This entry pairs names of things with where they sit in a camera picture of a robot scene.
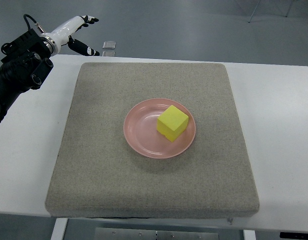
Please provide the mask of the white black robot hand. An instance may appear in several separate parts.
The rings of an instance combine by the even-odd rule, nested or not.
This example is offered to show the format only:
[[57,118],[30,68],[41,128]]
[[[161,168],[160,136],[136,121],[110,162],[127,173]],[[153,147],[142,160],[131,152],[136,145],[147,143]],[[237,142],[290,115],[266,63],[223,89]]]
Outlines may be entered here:
[[43,32],[40,38],[45,42],[50,50],[51,56],[57,55],[61,47],[70,41],[70,36],[82,27],[88,27],[99,21],[98,18],[90,15],[75,16],[62,23],[52,32]]

